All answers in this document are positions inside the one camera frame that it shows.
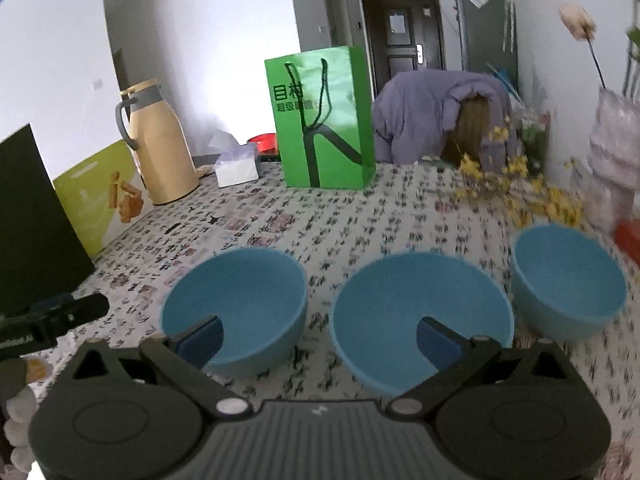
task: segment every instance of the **red container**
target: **red container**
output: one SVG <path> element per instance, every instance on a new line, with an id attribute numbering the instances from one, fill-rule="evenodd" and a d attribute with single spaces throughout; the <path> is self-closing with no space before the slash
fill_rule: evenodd
<path id="1" fill-rule="evenodd" d="M 258 152 L 260 153 L 278 153 L 276 134 L 261 134 L 252 137 L 247 142 L 255 142 L 258 145 Z"/>
<path id="2" fill-rule="evenodd" d="M 616 229 L 616 245 L 640 265 L 640 220 L 622 222 Z"/>

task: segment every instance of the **black mount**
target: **black mount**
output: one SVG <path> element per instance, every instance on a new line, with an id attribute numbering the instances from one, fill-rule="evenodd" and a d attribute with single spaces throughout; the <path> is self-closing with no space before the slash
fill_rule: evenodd
<path id="1" fill-rule="evenodd" d="M 0 319 L 0 361 L 56 345 L 71 329 L 106 316 L 109 300 L 96 293 L 75 300 L 62 294 Z"/>
<path id="2" fill-rule="evenodd" d="M 606 416 L 551 341 L 501 349 L 425 318 L 418 347 L 443 370 L 385 410 L 270 400 L 255 413 L 170 349 L 190 341 L 202 365 L 211 351 L 192 336 L 219 323 L 135 349 L 85 342 L 31 423 L 46 478 L 582 480 L 609 447 Z"/>

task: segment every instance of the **table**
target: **table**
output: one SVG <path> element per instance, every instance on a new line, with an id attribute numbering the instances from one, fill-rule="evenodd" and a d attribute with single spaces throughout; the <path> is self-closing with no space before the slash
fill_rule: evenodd
<path id="1" fill-rule="evenodd" d="M 279 164 L 264 170 L 259 181 L 226 189 L 218 188 L 215 176 L 205 177 L 191 195 L 156 207 L 110 244 L 77 291 L 105 294 L 109 315 L 60 338 L 57 348 L 41 355 L 60 370 L 88 337 L 106 338 L 114 348 L 136 346 L 158 330 L 164 299 L 191 268 L 234 247 L 267 246 L 287 251 L 305 267 L 303 337 L 285 365 L 252 380 L 216 379 L 256 405 L 268 398 L 363 399 L 370 393 L 342 364 L 328 333 L 332 301 L 354 272 L 384 254 L 436 250 L 479 265 L 509 292 L 515 232 L 497 205 L 455 203 L 457 171 L 380 165 L 374 183 L 354 191 L 289 188 Z M 640 274 L 609 239 L 589 234 L 625 272 L 628 307 L 601 334 L 564 350 L 612 425 L 601 480 L 640 479 L 640 452 L 633 451 L 640 449 Z M 514 346 L 527 347 L 536 338 L 517 324 Z M 36 384 L 36 394 L 44 396 L 50 384 Z"/>

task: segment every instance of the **purple coat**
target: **purple coat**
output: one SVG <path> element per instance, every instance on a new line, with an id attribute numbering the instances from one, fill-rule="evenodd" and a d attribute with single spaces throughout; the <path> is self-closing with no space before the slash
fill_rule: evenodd
<path id="1" fill-rule="evenodd" d="M 511 101 L 495 77 L 443 70 L 399 73 L 385 85 L 371 109 L 376 159 L 413 164 L 424 155 L 440 156 L 447 132 L 456 127 L 460 102 L 477 95 L 489 101 L 487 133 L 496 126 L 504 126 L 505 116 L 511 115 Z M 495 145 L 490 146 L 489 140 L 483 139 L 481 152 L 489 149 L 493 152 Z M 515 156 L 516 150 L 517 140 L 512 131 L 506 151 Z"/>

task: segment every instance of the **blue bowl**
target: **blue bowl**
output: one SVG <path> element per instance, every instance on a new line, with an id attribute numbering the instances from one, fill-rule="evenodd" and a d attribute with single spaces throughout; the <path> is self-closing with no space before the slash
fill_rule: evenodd
<path id="1" fill-rule="evenodd" d="M 518 312 L 558 342 L 588 338 L 626 303 L 625 277 L 613 258 L 597 242 L 558 225 L 522 232 L 511 275 Z"/>
<path id="2" fill-rule="evenodd" d="M 266 248 L 227 251 L 171 291 L 160 326 L 173 336 L 216 314 L 224 341 L 204 371 L 247 378 L 282 364 L 302 336 L 306 276 L 291 256 Z"/>
<path id="3" fill-rule="evenodd" d="M 431 316 L 460 335 L 513 339 L 511 303 L 491 277 L 437 253 L 388 256 L 348 280 L 330 330 L 338 355 L 369 390 L 398 396 L 437 370 L 418 350 L 416 329 Z"/>

